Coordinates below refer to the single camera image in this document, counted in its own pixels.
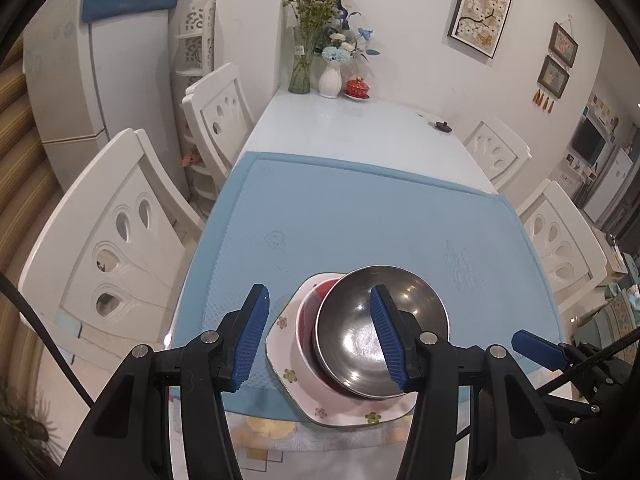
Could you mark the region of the small black lid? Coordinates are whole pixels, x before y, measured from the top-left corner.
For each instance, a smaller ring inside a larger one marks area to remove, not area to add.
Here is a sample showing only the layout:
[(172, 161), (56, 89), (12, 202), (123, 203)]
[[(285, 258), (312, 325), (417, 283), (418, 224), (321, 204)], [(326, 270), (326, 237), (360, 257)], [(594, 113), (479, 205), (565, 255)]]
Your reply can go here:
[(446, 122), (435, 122), (435, 128), (438, 131), (450, 133), (451, 127)]

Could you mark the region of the blue steel bowl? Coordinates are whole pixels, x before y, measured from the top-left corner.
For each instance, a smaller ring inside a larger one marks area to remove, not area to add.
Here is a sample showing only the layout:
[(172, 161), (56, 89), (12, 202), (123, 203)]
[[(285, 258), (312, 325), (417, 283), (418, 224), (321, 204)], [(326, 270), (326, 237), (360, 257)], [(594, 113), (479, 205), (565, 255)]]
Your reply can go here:
[(423, 278), (397, 266), (365, 266), (346, 274), (352, 281), (358, 278), (360, 282), (371, 285), (368, 301), (371, 321), (390, 379), (402, 392), (396, 374), (388, 369), (390, 363), (402, 357), (402, 343), (393, 334), (393, 322), (383, 306), (384, 302), (390, 300), (398, 311), (406, 312), (420, 333), (431, 332), (445, 339), (449, 337), (446, 307), (435, 289)]

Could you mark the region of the red steel bowl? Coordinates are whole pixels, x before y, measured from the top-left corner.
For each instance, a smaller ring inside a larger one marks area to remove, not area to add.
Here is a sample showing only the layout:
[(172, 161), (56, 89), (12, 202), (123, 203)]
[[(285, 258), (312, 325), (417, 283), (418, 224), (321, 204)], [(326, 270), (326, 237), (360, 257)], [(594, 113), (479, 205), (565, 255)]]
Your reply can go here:
[(297, 310), (295, 339), (300, 357), (314, 378), (342, 396), (357, 399), (356, 393), (346, 388), (326, 364), (326, 357), (330, 355), (326, 345), (334, 339), (328, 332), (331, 326), (328, 298), (330, 291), (344, 276), (325, 273), (310, 279), (311, 289), (303, 296)]

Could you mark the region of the white refrigerator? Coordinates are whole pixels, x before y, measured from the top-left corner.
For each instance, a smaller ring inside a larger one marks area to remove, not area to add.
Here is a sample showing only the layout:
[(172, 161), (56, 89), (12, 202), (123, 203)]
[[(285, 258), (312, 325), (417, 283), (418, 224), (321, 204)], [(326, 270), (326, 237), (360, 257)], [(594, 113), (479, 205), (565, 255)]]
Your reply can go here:
[(69, 188), (117, 133), (143, 129), (189, 192), (170, 88), (169, 13), (81, 18), (84, 0), (47, 0), (23, 32), (32, 114), (55, 177)]

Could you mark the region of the large framed picture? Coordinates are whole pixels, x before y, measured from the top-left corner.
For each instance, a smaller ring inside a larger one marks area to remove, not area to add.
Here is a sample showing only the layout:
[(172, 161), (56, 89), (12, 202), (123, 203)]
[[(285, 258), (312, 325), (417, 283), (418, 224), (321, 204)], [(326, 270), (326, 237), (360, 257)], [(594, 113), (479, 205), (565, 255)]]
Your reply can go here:
[(495, 56), (512, 0), (458, 0), (448, 36), (480, 52)]

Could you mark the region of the small framed picture lower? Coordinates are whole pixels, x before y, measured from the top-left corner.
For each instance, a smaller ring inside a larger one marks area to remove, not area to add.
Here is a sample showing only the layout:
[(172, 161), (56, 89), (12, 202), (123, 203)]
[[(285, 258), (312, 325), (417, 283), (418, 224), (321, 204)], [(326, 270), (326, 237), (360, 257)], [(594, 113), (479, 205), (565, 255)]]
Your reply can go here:
[(556, 62), (554, 58), (547, 55), (537, 79), (538, 84), (549, 91), (552, 96), (561, 99), (569, 80), (570, 74), (568, 71), (560, 63)]

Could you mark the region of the glass vase with greenery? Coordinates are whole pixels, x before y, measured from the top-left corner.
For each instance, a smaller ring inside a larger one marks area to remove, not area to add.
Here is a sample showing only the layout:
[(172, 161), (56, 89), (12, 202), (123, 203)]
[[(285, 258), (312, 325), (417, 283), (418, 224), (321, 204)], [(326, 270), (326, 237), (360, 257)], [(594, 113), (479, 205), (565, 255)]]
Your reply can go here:
[(318, 41), (338, 11), (338, 0), (284, 0), (295, 18), (294, 63), (288, 91), (295, 94), (310, 92), (312, 58)]

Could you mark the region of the near right white chair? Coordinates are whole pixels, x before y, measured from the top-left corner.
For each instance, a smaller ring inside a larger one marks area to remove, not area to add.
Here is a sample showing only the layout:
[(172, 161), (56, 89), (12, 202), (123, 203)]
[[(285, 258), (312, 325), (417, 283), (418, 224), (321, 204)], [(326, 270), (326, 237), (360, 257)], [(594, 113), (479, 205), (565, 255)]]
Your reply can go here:
[(544, 268), (560, 313), (603, 283), (608, 272), (602, 247), (558, 182), (544, 180), (516, 213)]

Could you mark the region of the larger white floral plate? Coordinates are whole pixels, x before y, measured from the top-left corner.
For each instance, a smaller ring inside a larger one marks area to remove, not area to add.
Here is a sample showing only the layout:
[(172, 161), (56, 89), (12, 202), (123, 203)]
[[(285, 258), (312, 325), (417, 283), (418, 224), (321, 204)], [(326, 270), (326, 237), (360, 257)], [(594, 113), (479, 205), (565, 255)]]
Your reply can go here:
[(386, 400), (353, 396), (335, 385), (314, 360), (314, 320), (322, 299), (341, 277), (320, 273), (299, 286), (266, 336), (267, 360), (286, 398), (312, 422), (336, 428), (391, 422), (412, 411), (414, 393)]

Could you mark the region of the near left white chair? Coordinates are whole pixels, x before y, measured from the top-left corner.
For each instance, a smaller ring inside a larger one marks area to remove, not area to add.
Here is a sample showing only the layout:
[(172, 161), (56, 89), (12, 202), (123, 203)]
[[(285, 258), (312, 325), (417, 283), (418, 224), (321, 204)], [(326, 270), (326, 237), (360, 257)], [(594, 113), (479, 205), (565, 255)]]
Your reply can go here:
[(58, 348), (112, 372), (162, 346), (205, 223), (142, 129), (120, 132), (65, 192), (17, 288)]

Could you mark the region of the light blue table mat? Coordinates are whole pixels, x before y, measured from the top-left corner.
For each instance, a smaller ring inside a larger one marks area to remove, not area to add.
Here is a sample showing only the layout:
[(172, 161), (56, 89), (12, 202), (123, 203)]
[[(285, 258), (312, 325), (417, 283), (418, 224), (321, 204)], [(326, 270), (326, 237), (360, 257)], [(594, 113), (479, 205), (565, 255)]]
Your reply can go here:
[(217, 327), (262, 284), (276, 318), (307, 278), (386, 264), (430, 284), (456, 346), (558, 342), (562, 322), (509, 201), (429, 177), (319, 157), (248, 153), (209, 215), (171, 342)]

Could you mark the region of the red lidded cup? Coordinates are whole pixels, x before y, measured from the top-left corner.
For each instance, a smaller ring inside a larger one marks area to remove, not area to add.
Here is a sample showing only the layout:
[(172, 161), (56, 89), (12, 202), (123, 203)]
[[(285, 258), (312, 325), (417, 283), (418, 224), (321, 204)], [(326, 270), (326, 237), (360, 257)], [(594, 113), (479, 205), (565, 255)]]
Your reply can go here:
[(355, 77), (346, 81), (343, 94), (349, 99), (363, 101), (370, 99), (369, 91), (370, 87), (363, 78)]

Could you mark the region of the white chair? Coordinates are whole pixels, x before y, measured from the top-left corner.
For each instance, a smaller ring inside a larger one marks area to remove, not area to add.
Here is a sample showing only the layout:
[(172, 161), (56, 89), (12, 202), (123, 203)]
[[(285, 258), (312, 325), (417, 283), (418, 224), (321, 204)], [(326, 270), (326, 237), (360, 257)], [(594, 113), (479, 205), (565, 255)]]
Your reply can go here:
[(220, 192), (255, 127), (239, 66), (224, 64), (191, 84), (182, 109), (203, 164)]
[(112, 372), (162, 346), (205, 223), (142, 129), (120, 132), (65, 192), (17, 288), (58, 348)]
[(532, 158), (530, 148), (521, 137), (494, 116), (481, 119), (463, 145), (498, 192), (502, 192)]
[(603, 283), (608, 272), (602, 247), (558, 182), (544, 180), (516, 213), (544, 268), (560, 313)]

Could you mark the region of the pink cartoon bowl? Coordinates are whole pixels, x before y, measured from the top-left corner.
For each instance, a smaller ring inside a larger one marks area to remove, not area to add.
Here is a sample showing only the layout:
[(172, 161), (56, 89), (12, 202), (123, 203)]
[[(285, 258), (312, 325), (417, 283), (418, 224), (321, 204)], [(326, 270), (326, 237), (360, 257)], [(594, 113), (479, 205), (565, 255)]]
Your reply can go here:
[(311, 285), (298, 308), (296, 333), (311, 374), (343, 403), (389, 408), (404, 402), (371, 321), (371, 285), (337, 273), (315, 275)]

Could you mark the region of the far right white chair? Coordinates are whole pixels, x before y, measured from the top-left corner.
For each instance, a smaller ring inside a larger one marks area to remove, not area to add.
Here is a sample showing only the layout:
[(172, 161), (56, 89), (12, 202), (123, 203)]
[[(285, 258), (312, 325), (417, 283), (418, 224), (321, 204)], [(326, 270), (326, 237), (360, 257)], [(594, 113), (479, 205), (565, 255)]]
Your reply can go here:
[(502, 192), (532, 158), (530, 148), (521, 137), (494, 116), (481, 119), (463, 145), (498, 192)]

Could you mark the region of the far left white chair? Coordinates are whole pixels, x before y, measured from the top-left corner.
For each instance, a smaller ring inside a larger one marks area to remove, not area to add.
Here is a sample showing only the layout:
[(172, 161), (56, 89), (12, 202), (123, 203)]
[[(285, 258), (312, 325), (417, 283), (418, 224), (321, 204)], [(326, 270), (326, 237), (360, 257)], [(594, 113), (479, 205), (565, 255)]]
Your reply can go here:
[(182, 109), (203, 164), (220, 192), (255, 127), (239, 66), (224, 64), (191, 84)]

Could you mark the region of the white flower vase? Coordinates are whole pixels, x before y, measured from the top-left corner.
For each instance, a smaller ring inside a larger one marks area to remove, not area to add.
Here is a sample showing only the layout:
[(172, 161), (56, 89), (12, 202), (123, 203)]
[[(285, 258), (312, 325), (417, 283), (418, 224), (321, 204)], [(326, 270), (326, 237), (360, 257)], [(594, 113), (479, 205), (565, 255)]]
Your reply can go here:
[(320, 96), (327, 99), (335, 99), (341, 93), (342, 85), (342, 63), (326, 61), (326, 68), (318, 81)]

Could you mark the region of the orange hanging ornaments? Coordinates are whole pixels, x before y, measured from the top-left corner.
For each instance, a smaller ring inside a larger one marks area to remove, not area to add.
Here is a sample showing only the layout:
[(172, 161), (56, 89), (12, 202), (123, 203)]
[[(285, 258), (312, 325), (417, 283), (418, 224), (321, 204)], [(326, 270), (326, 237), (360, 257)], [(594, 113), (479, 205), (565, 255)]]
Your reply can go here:
[(545, 92), (544, 89), (537, 89), (533, 96), (532, 103), (547, 114), (551, 114), (555, 100), (554, 97)]

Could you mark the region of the white corner shelf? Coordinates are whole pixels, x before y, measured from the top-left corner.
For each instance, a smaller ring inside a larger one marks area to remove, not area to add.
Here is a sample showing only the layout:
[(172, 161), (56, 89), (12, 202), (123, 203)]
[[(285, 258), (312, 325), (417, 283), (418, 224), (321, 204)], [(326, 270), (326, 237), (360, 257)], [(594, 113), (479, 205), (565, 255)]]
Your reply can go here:
[(171, 91), (175, 103), (178, 139), (182, 151), (181, 167), (191, 192), (190, 204), (207, 218), (217, 198), (214, 179), (201, 159), (190, 131), (182, 99), (186, 89), (208, 75), (214, 66), (215, 0), (190, 3), (178, 26), (177, 51), (172, 64)]

